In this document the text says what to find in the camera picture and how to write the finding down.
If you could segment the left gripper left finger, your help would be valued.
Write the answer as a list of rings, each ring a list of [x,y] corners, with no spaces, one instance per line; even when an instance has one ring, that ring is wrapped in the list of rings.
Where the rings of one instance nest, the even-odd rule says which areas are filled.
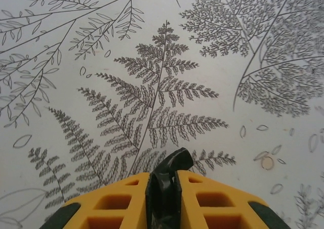
[[[140,173],[68,200],[45,228],[148,228],[145,190],[149,173]]]

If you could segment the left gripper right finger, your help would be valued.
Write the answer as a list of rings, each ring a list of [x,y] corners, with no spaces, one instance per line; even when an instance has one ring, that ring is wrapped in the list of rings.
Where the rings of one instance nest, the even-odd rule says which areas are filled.
[[[259,197],[196,173],[179,170],[180,228],[289,228]]]

